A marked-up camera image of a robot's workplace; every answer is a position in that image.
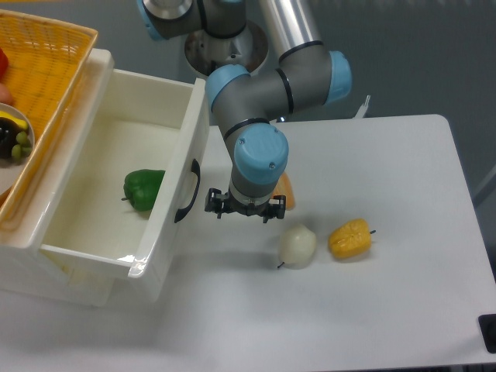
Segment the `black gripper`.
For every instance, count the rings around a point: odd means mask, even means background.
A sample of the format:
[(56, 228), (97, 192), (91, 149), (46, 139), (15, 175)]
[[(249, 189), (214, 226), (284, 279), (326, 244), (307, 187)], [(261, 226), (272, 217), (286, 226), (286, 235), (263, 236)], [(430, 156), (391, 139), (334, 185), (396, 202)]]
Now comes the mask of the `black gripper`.
[(209, 188), (205, 198), (205, 211), (214, 213), (217, 219), (229, 213), (244, 216), (258, 215), (263, 218), (263, 223), (268, 223), (271, 219), (284, 219), (286, 196), (275, 195), (271, 198), (269, 195), (264, 195), (251, 198), (241, 195), (236, 189), (222, 193), (217, 188)]

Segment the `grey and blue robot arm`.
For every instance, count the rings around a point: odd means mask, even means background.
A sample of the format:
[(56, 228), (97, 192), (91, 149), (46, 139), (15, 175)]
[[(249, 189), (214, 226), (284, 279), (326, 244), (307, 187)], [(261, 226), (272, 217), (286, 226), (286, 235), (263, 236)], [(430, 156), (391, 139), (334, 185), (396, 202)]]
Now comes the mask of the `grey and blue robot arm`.
[(286, 199), (275, 193), (288, 162), (289, 145), (272, 121), (345, 98), (353, 78), (348, 60), (325, 48), (306, 1), (263, 1), (267, 33), (278, 67), (252, 74), (256, 48), (244, 1), (140, 1), (150, 36), (197, 38), (187, 56), (198, 55), (197, 72), (232, 161), (227, 192), (212, 188), (205, 211), (282, 219)]

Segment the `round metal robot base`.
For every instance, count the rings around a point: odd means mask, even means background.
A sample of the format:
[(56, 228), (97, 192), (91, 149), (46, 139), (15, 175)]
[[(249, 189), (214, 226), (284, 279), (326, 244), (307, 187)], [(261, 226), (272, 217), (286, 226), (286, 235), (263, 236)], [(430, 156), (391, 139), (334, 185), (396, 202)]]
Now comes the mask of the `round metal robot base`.
[(268, 47), (265, 32), (256, 23), (248, 21), (240, 34), (229, 39), (215, 38), (204, 30), (190, 33), (184, 54), (189, 65), (201, 76), (208, 77), (228, 64), (242, 65), (256, 74), (267, 60)]

